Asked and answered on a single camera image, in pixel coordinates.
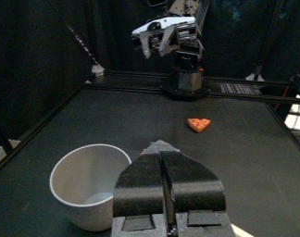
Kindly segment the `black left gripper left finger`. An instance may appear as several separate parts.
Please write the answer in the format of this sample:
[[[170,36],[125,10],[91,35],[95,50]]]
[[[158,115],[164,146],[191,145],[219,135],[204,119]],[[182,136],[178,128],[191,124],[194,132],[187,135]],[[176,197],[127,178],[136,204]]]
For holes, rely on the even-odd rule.
[[[111,237],[166,237],[158,140],[121,171],[113,187]]]

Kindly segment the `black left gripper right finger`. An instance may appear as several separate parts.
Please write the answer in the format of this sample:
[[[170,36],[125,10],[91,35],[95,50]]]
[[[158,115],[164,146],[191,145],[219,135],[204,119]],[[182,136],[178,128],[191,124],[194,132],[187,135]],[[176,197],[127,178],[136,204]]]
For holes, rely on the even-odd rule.
[[[224,187],[210,169],[158,141],[174,205],[176,237],[235,237],[224,211]]]

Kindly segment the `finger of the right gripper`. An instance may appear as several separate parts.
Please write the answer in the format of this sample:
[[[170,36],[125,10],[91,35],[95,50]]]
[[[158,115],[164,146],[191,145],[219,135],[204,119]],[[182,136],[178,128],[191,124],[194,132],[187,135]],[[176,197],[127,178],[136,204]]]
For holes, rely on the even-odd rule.
[[[151,56],[150,44],[148,44],[150,38],[151,38],[151,33],[148,31],[142,31],[139,34],[139,39],[142,43],[142,52],[143,52],[144,58],[148,58]]]
[[[175,26],[168,26],[163,31],[163,36],[159,43],[158,54],[160,56],[166,56],[176,49],[176,45],[171,44],[174,36],[175,36]]]

